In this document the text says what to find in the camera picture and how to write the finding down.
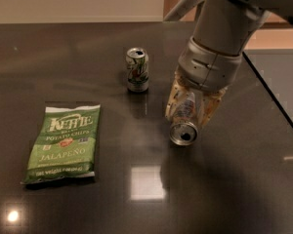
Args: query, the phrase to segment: kettle logo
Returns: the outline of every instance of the kettle logo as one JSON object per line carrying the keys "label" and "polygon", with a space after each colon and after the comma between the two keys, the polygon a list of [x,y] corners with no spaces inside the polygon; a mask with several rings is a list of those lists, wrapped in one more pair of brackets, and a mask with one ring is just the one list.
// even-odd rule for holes
{"label": "kettle logo", "polygon": [[86,127],[93,124],[91,116],[81,116],[81,114],[71,114],[62,118],[51,118],[49,132],[57,130],[69,130],[79,127]]}

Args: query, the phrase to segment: can lid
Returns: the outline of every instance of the can lid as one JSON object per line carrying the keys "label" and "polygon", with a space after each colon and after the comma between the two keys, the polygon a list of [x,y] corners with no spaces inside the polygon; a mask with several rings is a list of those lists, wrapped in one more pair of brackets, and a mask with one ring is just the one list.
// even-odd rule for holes
{"label": "can lid", "polygon": [[173,124],[170,138],[178,145],[191,145],[197,138],[197,128],[191,122]]}
{"label": "can lid", "polygon": [[141,59],[146,56],[146,50],[143,48],[132,48],[127,51],[127,56],[132,59]]}

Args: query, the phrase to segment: table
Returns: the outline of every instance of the table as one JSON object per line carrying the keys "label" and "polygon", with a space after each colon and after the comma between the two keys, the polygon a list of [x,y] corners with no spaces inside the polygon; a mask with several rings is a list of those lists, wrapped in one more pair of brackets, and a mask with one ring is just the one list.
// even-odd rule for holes
{"label": "table", "polygon": [[[164,109],[193,28],[0,25],[0,234],[293,233],[293,129],[246,61],[197,142],[169,139]],[[126,88],[137,46],[150,57],[142,95]],[[20,185],[49,101],[102,105],[95,182]]]}

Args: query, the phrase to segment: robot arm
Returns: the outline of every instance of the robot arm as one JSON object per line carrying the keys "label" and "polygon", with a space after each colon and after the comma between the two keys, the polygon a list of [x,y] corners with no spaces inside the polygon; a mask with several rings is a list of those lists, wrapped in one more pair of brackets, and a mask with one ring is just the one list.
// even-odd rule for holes
{"label": "robot arm", "polygon": [[[269,11],[293,24],[293,0],[196,0],[196,4],[202,3],[193,35],[179,57],[166,108],[166,118],[174,122],[178,106],[187,102],[187,97],[180,94],[195,91],[201,97],[194,124],[196,130],[204,127],[219,106],[227,86],[235,79],[245,45],[263,25]],[[166,19],[177,19],[193,4],[194,0],[181,0]],[[177,130],[181,136],[187,130],[184,126],[187,120],[184,118],[178,123],[183,129]]]}

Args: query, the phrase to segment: can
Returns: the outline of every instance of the can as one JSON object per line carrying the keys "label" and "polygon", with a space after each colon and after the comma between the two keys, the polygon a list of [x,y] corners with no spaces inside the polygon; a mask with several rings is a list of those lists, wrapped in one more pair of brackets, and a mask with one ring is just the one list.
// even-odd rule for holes
{"label": "can", "polygon": [[148,89],[148,55],[143,48],[127,51],[127,88],[131,92],[141,93]]}
{"label": "can", "polygon": [[173,123],[170,128],[171,140],[178,145],[193,144],[198,134],[198,115],[194,93],[189,93],[186,99],[180,103],[172,119]]}

